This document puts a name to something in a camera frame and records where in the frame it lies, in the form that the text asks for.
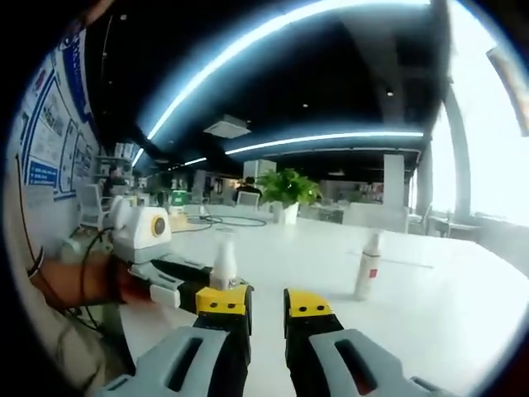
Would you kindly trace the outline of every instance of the black ceiling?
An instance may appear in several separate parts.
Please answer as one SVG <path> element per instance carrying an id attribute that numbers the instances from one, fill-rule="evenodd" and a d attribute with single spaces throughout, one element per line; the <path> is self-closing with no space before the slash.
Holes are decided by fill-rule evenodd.
<path id="1" fill-rule="evenodd" d="M 333 128 L 413 130 L 424 132 L 425 137 L 405 142 L 374 138 L 359 145 L 415 150 L 406 154 L 407 168 L 413 169 L 416 151 L 429 139 L 446 84 L 449 31 L 439 5 L 365 9 L 394 22 L 389 39 L 394 41 L 396 66 L 402 71 L 402 93 L 377 71 L 379 68 L 369 65 L 365 48 L 359 48 L 344 23 L 356 10 L 328 12 L 292 24 L 230 60 L 187 97 L 154 139 L 147 141 L 145 136 L 185 84 L 241 31 L 298 4 L 241 3 L 195 1 L 181 7 L 171 1 L 117 0 L 88 28 L 88 90 L 103 145 L 139 143 L 148 154 L 138 162 L 144 173 L 153 170 L 153 159 L 168 160 L 167 168 L 207 157 L 207 162 L 196 166 L 238 174 L 243 160 L 280 150 L 228 157 L 224 155 L 227 147 L 316 135 Z M 373 24 L 372 30 L 365 32 L 368 39 L 376 39 L 370 47 L 375 55 L 385 50 L 377 45 L 388 39 L 379 35 L 380 30 L 380 25 Z M 403 104 L 402 119 L 385 117 L 381 88 L 384 92 L 395 90 L 398 98 L 394 100 Z M 223 114 L 250 121 L 252 133 L 228 141 L 203 132 Z M 345 145 L 357 146 L 349 141 Z M 298 150 L 281 146 L 281 151 Z M 276 155 L 274 160 L 279 166 L 304 169 L 318 179 L 337 169 L 343 170 L 347 179 L 379 179 L 380 173 L 371 170 L 381 168 L 383 153 L 317 151 Z"/>

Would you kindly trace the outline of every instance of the white table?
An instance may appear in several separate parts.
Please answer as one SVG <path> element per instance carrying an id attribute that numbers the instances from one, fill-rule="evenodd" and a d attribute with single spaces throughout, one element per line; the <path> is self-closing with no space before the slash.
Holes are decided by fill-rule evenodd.
<path id="1" fill-rule="evenodd" d="M 175 252 L 212 265 L 222 234 L 216 229 L 174 235 Z M 307 219 L 292 227 L 235 228 L 240 276 L 255 287 L 245 395 L 295 395 L 284 364 L 286 287 L 324 295 L 344 327 L 359 329 L 399 357 L 405 376 L 467 395 L 495 366 L 522 321 L 529 280 L 473 242 L 384 232 L 379 276 L 369 300 L 357 303 L 351 293 L 369 234 Z M 156 305 L 122 306 L 121 316 L 134 360 L 195 319 Z"/>

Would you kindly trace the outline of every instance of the led light strip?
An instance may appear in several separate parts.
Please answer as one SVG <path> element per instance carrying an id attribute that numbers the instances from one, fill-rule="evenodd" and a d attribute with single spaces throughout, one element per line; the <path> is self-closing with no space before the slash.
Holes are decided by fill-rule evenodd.
<path id="1" fill-rule="evenodd" d="M 422 138 L 422 132 L 341 132 L 337 134 L 326 134 L 326 135 L 316 135 L 316 136 L 302 136 L 299 138 L 283 139 L 281 141 L 272 141 L 266 143 L 260 143 L 258 145 L 244 146 L 239 149 L 234 149 L 232 151 L 225 151 L 227 155 L 235 155 L 237 153 L 242 153 L 244 151 L 253 151 L 255 149 L 262 149 L 264 147 L 287 145 L 291 143 L 299 142 L 310 142 L 310 141 L 324 141 L 326 139 L 343 139 L 343 138 L 370 138 L 370 137 L 392 137 L 392 138 Z M 191 165 L 206 161 L 206 157 L 201 157 L 196 160 L 191 160 L 186 163 L 183 163 L 181 166 Z M 169 168 L 169 171 L 174 170 L 178 167 Z"/>
<path id="2" fill-rule="evenodd" d="M 147 139 L 151 140 L 158 133 L 160 128 L 164 125 L 176 107 L 181 104 L 184 99 L 187 98 L 213 72 L 223 66 L 228 60 L 241 53 L 244 49 L 291 23 L 301 21 L 302 19 L 312 17 L 323 12 L 346 7 L 358 7 L 366 5 L 427 6 L 429 4 L 430 0 L 321 0 L 320 2 L 314 2 L 313 4 L 308 4 L 307 6 L 297 8 L 279 17 L 272 18 L 268 22 L 263 23 L 261 26 L 257 27 L 253 31 L 250 31 L 249 33 L 246 33 L 241 38 L 231 43 L 220 55 L 217 56 L 217 58 L 207 64 L 206 67 L 200 72 L 195 74 L 191 81 L 189 81 L 188 85 L 185 86 L 185 88 L 165 110 L 164 114 L 162 114 L 162 116 L 158 119 L 158 122 L 156 122 L 152 130 L 150 130 L 149 135 L 147 135 Z M 136 165 L 142 154 L 143 149 L 139 149 L 134 161 L 132 162 L 132 166 Z"/>

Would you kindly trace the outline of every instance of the ceiling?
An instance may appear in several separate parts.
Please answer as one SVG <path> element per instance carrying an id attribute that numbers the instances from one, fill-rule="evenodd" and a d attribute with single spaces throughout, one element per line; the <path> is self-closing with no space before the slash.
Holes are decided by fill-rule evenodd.
<path id="1" fill-rule="evenodd" d="M 185 168 L 240 175 L 244 160 L 265 157 L 315 179 L 376 181 L 383 154 L 394 150 L 404 151 L 411 171 L 430 139 L 446 86 L 445 4 L 431 3 L 347 8 L 289 24 L 209 75 L 149 141 L 146 136 L 196 73 L 241 32 L 299 2 L 195 1 L 183 8 L 162 0 L 117 1 L 87 33 L 88 93 L 99 138 L 108 149 L 116 141 L 143 147 L 136 165 L 143 174 L 205 157 Z M 250 133 L 226 139 L 203 132 L 225 114 Z M 348 137 L 224 153 L 358 131 L 424 136 Z M 338 170 L 342 176 L 329 175 Z"/>

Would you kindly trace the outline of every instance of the white spray bottle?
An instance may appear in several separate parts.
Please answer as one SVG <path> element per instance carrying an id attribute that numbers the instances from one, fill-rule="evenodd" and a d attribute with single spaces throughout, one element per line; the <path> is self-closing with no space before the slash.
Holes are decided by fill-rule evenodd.
<path id="1" fill-rule="evenodd" d="M 231 235 L 227 234 L 219 245 L 217 258 L 209 275 L 209 286 L 224 291 L 231 288 L 236 277 L 235 245 Z"/>
<path id="2" fill-rule="evenodd" d="M 366 300 L 371 291 L 371 285 L 379 272 L 380 263 L 380 231 L 375 231 L 367 241 L 362 251 L 360 268 L 356 276 L 354 300 Z"/>

